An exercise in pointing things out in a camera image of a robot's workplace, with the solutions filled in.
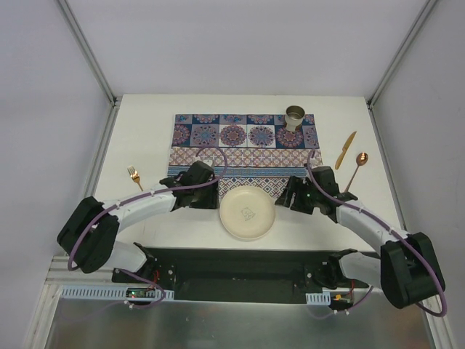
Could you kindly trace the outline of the gold knife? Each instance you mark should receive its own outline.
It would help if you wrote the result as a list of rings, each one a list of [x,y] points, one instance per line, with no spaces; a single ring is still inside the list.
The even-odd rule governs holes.
[[[349,149],[349,147],[351,146],[354,138],[355,138],[355,135],[357,134],[356,131],[352,132],[350,134],[350,136],[346,139],[344,145],[342,146],[342,149],[341,149],[341,153],[339,154],[337,160],[336,160],[336,163],[335,163],[335,169],[339,169],[340,166],[341,166],[341,163],[343,162],[344,160],[344,157],[346,156],[347,154],[347,151]]]

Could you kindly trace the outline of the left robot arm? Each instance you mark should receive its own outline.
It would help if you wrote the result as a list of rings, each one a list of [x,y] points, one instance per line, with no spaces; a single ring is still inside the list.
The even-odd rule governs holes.
[[[57,236],[69,255],[69,267],[93,273],[104,266],[127,269],[139,283],[153,276],[152,257],[138,244],[116,241],[128,227],[181,208],[217,209],[219,179],[209,163],[195,161],[186,171],[167,177],[148,190],[108,202],[81,200]]]

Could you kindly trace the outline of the metal cup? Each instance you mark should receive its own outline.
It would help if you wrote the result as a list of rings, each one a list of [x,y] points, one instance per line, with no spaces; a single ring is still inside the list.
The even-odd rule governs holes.
[[[288,106],[284,118],[285,127],[290,132],[298,131],[305,117],[305,111],[298,105]]]

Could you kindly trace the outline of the aluminium frame post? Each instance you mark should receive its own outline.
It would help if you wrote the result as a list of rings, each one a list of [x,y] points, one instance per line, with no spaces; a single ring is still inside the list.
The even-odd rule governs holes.
[[[414,44],[420,32],[423,30],[429,18],[432,16],[432,13],[435,11],[437,5],[440,3],[439,0],[427,0],[422,5],[420,11],[415,17],[413,23],[408,29],[406,35],[401,41],[399,47],[395,51],[392,59],[389,61],[389,64],[384,71],[381,79],[376,85],[375,89],[371,93],[370,97],[366,100],[369,110],[372,110],[379,98],[381,97],[384,90],[387,88],[388,83],[394,77],[397,69],[400,67],[400,64],[405,59],[410,48]]]
[[[105,74],[101,69],[100,64],[98,63],[97,58],[95,57],[93,50],[90,47],[89,42],[86,39],[85,34],[80,24],[78,23],[77,17],[73,13],[69,2],[66,0],[56,0],[55,4],[63,16],[63,19],[65,20],[100,89],[104,93],[108,102],[111,105],[115,105],[118,98],[110,87],[110,84],[108,83],[108,80],[106,79]]]

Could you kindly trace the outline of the copper spoon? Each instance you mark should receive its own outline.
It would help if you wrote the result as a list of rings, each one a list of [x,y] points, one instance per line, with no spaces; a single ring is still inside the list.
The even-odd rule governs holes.
[[[355,179],[355,177],[357,175],[357,172],[358,172],[359,168],[364,166],[368,162],[368,160],[369,160],[369,156],[368,156],[368,154],[366,152],[362,152],[362,153],[359,153],[357,155],[357,157],[356,157],[356,165],[357,166],[356,166],[356,168],[355,168],[349,182],[347,183],[347,186],[346,186],[346,188],[344,190],[345,192],[349,192],[349,189],[350,189],[351,185],[353,184],[353,181],[354,181],[354,179]]]

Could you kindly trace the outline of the gold fork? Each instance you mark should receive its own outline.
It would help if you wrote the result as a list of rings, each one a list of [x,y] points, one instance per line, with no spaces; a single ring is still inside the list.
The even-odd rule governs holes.
[[[143,191],[144,189],[143,189],[142,184],[140,182],[140,174],[139,174],[139,172],[133,166],[127,167],[127,171],[129,173],[129,176],[132,179],[132,181],[138,185],[138,187],[139,187],[139,189],[141,191]]]

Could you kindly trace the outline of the cream plate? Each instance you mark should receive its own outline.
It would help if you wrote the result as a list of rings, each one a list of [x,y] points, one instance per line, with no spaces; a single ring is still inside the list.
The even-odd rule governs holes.
[[[230,235],[241,240],[256,240],[265,236],[275,222],[274,201],[258,187],[233,188],[220,201],[219,218]]]

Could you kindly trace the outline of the right aluminium frame post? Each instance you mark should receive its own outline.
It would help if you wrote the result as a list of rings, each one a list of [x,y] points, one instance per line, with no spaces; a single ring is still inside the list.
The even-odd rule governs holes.
[[[427,0],[422,5],[420,11],[415,17],[413,23],[408,29],[406,35],[401,41],[399,47],[395,51],[392,59],[389,61],[389,64],[384,71],[381,79],[376,85],[375,89],[371,93],[370,97],[366,100],[369,110],[372,110],[379,98],[381,97],[384,90],[387,88],[388,83],[394,77],[397,69],[400,67],[400,64],[405,59],[410,48],[414,44],[420,32],[423,30],[429,18],[432,16],[432,13],[435,11],[437,5],[440,3],[439,0]]]

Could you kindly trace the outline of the patterned cloth placemat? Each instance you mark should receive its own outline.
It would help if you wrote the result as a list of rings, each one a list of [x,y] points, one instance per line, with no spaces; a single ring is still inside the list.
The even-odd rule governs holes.
[[[306,175],[308,156],[323,163],[313,115],[295,132],[282,114],[177,114],[174,121],[168,176],[187,170],[200,159],[212,161],[219,194],[242,185],[279,197],[289,177]]]

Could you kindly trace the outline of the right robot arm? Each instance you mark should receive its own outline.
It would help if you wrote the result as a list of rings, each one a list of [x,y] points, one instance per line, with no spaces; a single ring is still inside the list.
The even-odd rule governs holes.
[[[445,280],[429,237],[396,230],[367,209],[357,196],[341,192],[332,168],[315,167],[305,178],[289,177],[275,205],[304,214],[319,209],[375,251],[375,257],[356,249],[334,252],[326,265],[315,271],[315,283],[336,289],[351,280],[362,281],[381,289],[399,309],[438,296],[442,306],[438,315],[445,314]]]

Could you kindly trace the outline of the left aluminium frame post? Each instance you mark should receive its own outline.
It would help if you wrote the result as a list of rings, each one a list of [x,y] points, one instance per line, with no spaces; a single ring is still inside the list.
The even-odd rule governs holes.
[[[73,13],[69,2],[66,0],[56,0],[55,4],[63,16],[63,19],[65,20],[100,89],[104,93],[108,102],[111,105],[115,105],[118,98],[110,87],[110,84],[108,83],[108,80],[106,79],[105,74],[101,69],[100,64],[98,63],[97,58],[95,57],[93,50],[90,47],[89,42],[86,39],[85,34],[80,24],[78,23],[77,17]]]

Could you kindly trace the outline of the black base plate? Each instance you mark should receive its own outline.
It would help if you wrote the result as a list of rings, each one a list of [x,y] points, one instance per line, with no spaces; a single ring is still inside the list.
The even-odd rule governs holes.
[[[151,248],[149,275],[175,300],[304,304],[330,251]]]

